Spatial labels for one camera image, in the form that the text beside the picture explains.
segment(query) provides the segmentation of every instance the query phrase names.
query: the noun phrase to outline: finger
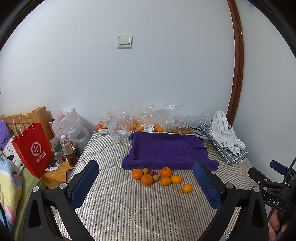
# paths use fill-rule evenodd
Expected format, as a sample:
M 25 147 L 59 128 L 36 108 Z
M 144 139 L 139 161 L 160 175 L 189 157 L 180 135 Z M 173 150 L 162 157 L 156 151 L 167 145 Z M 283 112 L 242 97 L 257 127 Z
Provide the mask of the finger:
M 276 230 L 278 231 L 280 228 L 280 223 L 279 223 L 279 219 L 278 219 L 278 215 L 277 215 L 277 210 L 274 211 L 274 213 L 272 214 L 270 220 L 269 220 L 270 225 Z
M 284 231 L 286 230 L 287 226 L 288 226 L 288 225 L 287 225 L 286 223 L 283 224 L 283 226 L 281 227 L 281 231 L 284 232 Z
M 268 231 L 269 231 L 269 241 L 274 241 L 276 239 L 276 232 L 274 228 L 268 223 Z

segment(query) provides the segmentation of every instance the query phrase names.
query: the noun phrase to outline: striped mattress cover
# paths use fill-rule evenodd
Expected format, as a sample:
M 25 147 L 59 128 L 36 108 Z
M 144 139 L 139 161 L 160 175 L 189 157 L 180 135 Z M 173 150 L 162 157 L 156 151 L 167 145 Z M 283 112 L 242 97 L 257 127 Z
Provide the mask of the striped mattress cover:
M 236 188 L 248 189 L 255 182 L 248 176 L 250 162 L 245 158 L 237 165 L 228 165 L 210 141 L 205 141 L 209 158 L 219 161 L 216 173 L 223 182 L 231 182 Z M 99 164 L 99 175 L 84 203 L 75 211 L 95 240 L 153 240 L 193 241 L 204 232 L 216 213 L 210 207 L 192 170 L 173 171 L 181 175 L 181 184 L 162 186 L 159 182 L 144 186 L 131 176 L 131 171 L 121 168 L 122 158 L 127 156 L 131 140 L 114 142 L 109 135 L 94 133 L 82 153 L 74 174 L 79 173 L 89 160 Z M 193 191 L 182 192 L 182 185 L 190 183 Z M 227 232 L 231 231 L 239 213 L 236 208 Z M 58 227 L 69 238 L 58 211 L 55 214 Z

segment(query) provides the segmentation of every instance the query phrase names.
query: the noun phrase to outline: wooden table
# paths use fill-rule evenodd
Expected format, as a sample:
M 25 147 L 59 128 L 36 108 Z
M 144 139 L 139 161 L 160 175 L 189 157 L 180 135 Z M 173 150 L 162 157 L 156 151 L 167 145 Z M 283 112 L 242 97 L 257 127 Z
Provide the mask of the wooden table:
M 49 189 L 54 189 L 61 183 L 66 182 L 66 171 L 72 169 L 69 163 L 63 162 L 58 170 L 52 172 L 45 172 L 41 179 Z

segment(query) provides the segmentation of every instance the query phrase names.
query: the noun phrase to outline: purple fluffy object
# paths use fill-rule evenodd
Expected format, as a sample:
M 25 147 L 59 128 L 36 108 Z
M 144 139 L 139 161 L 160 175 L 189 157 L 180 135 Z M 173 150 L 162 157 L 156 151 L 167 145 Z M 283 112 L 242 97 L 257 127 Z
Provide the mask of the purple fluffy object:
M 2 150 L 4 150 L 10 138 L 11 138 L 11 135 L 6 122 L 4 120 L 2 121 L 0 120 L 0 147 Z

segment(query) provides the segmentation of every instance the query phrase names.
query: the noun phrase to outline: blue textured pad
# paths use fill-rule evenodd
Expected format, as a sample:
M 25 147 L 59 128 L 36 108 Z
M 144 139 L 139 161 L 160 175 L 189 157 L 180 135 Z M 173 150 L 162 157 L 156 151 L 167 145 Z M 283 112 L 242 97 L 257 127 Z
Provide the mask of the blue textured pad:
M 219 210 L 222 206 L 221 193 L 198 162 L 193 165 L 193 174 L 211 207 Z
M 270 162 L 270 167 L 273 170 L 276 170 L 279 174 L 281 174 L 283 176 L 286 175 L 286 173 L 287 173 L 286 168 L 282 164 L 278 163 L 276 160 L 272 160 Z
M 98 173 L 99 165 L 94 161 L 71 192 L 71 208 L 73 210 L 81 207 Z

